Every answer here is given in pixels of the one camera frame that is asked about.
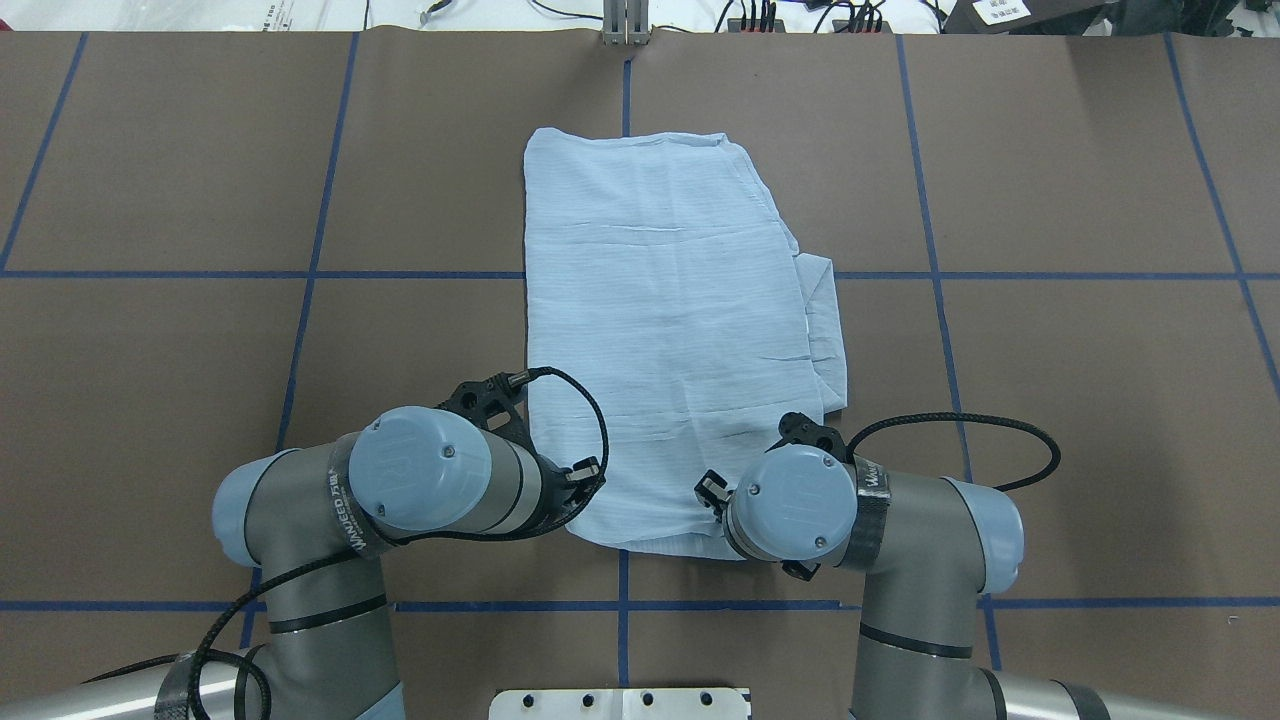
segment light blue joint cap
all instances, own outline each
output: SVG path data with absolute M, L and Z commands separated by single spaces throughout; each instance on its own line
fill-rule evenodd
M 256 568 L 257 561 L 248 552 L 248 543 L 244 541 L 244 519 L 248 515 L 248 501 L 257 489 L 257 482 L 266 474 L 282 455 L 288 455 L 293 450 L 276 452 L 270 457 L 255 460 L 247 465 L 241 465 L 232 470 L 223 484 L 218 486 L 214 496 L 214 536 L 223 543 L 223 552 L 238 565 Z
M 365 428 L 351 450 L 351 492 L 370 518 L 412 533 L 451 525 L 489 487 L 493 457 L 461 415 L 397 407 Z
M 1027 537 L 1023 534 L 1023 516 L 1018 512 L 1009 496 L 995 488 L 961 483 L 955 478 L 945 478 L 964 498 L 973 515 L 982 541 L 982 555 L 987 561 L 986 593 L 1005 592 L 1018 579 L 1018 566 L 1023 564 L 1027 551 Z
M 858 493 L 849 470 L 827 452 L 787 445 L 765 452 L 730 500 L 742 536 L 780 560 L 813 560 L 854 529 Z
M 404 683 L 392 688 L 356 720 L 404 720 Z

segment light blue cloth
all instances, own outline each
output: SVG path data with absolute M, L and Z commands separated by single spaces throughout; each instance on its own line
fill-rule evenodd
M 529 365 L 599 401 L 608 483 L 570 530 L 640 552 L 736 559 L 694 496 L 730 483 L 790 411 L 847 401 L 831 260 L 801 255 L 746 151 L 724 135 L 585 140 L 543 128 L 525 150 Z M 564 383 L 529 388 L 539 451 L 600 454 Z

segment white mounting plate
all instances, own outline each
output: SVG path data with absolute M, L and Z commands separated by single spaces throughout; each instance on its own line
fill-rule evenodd
M 489 720 L 751 720 L 750 698 L 742 688 L 504 691 L 489 705 Z

